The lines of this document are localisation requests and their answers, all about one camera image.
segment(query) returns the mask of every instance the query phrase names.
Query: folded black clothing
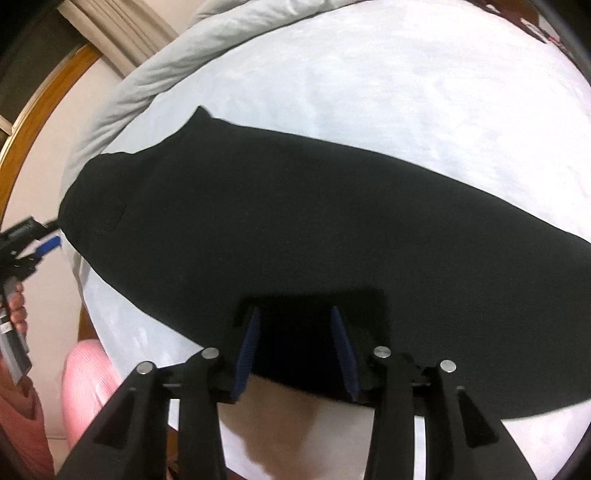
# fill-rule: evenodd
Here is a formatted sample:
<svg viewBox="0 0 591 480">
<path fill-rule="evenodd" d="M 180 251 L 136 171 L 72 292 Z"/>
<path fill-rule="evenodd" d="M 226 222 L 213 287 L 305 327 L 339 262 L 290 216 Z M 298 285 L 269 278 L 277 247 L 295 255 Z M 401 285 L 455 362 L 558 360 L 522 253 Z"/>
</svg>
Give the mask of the folded black clothing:
<svg viewBox="0 0 591 480">
<path fill-rule="evenodd" d="M 330 298 L 418 364 L 453 360 L 503 418 L 591 398 L 591 245 L 396 158 L 199 108 L 158 145 L 90 160 L 59 221 L 107 283 L 199 345 L 245 299 L 276 299 L 253 372 L 292 387 L 344 398 Z"/>
</svg>

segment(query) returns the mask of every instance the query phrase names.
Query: person's leg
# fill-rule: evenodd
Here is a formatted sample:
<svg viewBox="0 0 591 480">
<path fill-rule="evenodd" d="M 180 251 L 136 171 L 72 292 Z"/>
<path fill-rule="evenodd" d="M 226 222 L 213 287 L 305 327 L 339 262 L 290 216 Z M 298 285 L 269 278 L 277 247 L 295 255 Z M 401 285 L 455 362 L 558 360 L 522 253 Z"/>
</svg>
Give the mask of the person's leg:
<svg viewBox="0 0 591 480">
<path fill-rule="evenodd" d="M 121 382 L 98 340 L 84 340 L 70 351 L 61 382 L 61 409 L 70 448 Z"/>
</svg>

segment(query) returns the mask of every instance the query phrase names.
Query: curtain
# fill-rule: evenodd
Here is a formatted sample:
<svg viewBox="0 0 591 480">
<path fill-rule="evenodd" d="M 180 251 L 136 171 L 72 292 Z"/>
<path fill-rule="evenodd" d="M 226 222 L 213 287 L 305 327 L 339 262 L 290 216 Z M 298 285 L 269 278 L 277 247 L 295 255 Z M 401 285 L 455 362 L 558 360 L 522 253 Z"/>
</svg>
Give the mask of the curtain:
<svg viewBox="0 0 591 480">
<path fill-rule="evenodd" d="M 66 0 L 58 10 L 123 76 L 177 37 L 143 0 Z"/>
</svg>

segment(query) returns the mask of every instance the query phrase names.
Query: metal rivet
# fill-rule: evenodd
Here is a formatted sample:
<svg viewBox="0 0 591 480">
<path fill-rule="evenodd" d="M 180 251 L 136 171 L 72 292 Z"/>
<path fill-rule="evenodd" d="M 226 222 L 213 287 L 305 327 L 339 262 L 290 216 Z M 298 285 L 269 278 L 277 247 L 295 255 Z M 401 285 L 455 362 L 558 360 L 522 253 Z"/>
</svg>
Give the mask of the metal rivet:
<svg viewBox="0 0 591 480">
<path fill-rule="evenodd" d="M 218 350 L 217 348 L 211 346 L 208 348 L 205 348 L 204 350 L 201 351 L 201 356 L 205 359 L 205 360 L 211 360 L 213 358 L 217 358 L 220 354 L 220 350 Z"/>
<path fill-rule="evenodd" d="M 140 375 L 145 375 L 149 374 L 153 368 L 154 364 L 152 362 L 141 362 L 137 367 L 135 367 L 135 370 Z"/>
<path fill-rule="evenodd" d="M 392 350 L 390 350 L 387 346 L 377 346 L 374 348 L 374 355 L 378 358 L 388 358 L 392 355 Z"/>
<path fill-rule="evenodd" d="M 441 362 L 439 364 L 439 366 L 441 367 L 441 370 L 443 370 L 444 372 L 447 373 L 452 373 L 456 371 L 456 364 L 454 362 L 452 362 L 451 360 L 444 360 L 443 362 Z"/>
</svg>

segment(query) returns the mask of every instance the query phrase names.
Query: mattress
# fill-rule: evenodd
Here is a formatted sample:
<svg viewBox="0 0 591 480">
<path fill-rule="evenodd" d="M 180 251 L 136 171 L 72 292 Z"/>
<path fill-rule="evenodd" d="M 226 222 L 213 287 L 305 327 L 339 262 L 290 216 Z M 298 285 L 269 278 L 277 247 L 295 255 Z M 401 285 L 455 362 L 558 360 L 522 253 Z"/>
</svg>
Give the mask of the mattress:
<svg viewBox="0 0 591 480">
<path fill-rule="evenodd" d="M 180 42 L 231 13 L 199 17 Z M 258 8 L 252 22 L 263 14 Z M 165 49 L 156 61 L 165 64 L 163 57 L 179 51 Z M 556 46 L 462 0 L 371 0 L 306 15 L 253 35 L 161 90 L 104 152 L 150 147 L 203 105 L 239 125 L 401 158 L 591 241 L 591 87 Z M 201 349 L 137 309 L 83 260 L 76 272 L 97 333 L 123 376 L 143 360 L 171 365 Z M 369 409 L 285 392 L 262 379 L 252 383 L 242 406 L 220 411 L 229 468 L 249 480 L 289 472 L 362 477 Z M 291 408 L 278 408 L 276 398 Z M 249 427 L 243 420 L 264 411 L 276 422 Z M 298 418 L 309 429 L 292 445 L 294 430 L 290 437 L 280 425 Z M 590 420 L 586 402 L 505 425 L 546 480 Z M 177 404 L 169 421 L 178 424 Z M 424 478 L 424 431 L 421 419 L 416 423 L 415 478 Z"/>
</svg>

